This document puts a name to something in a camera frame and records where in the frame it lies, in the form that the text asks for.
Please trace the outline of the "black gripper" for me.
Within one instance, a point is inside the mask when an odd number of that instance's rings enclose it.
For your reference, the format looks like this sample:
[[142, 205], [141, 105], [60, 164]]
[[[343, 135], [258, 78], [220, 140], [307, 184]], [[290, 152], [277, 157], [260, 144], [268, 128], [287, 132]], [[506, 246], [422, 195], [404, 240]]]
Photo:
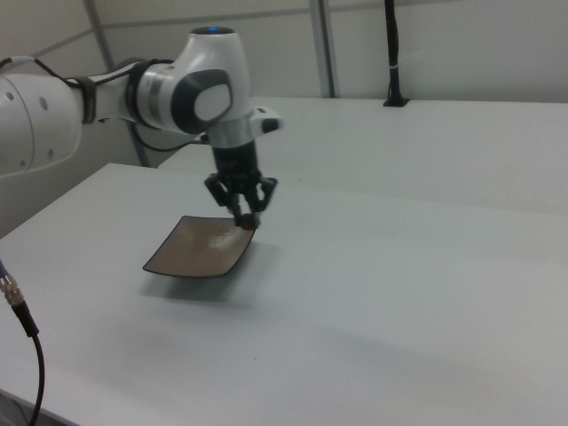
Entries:
[[242, 194], [249, 207], [249, 213], [244, 215], [241, 212], [241, 195], [225, 185], [217, 173], [209, 175], [204, 181], [210, 194], [220, 207], [227, 208], [232, 214], [236, 226], [259, 225], [260, 215], [268, 208], [278, 180], [274, 177], [268, 178], [260, 175], [256, 141], [252, 140], [241, 146], [230, 148], [213, 147], [212, 151], [217, 172], [221, 177], [256, 177], [245, 185]]

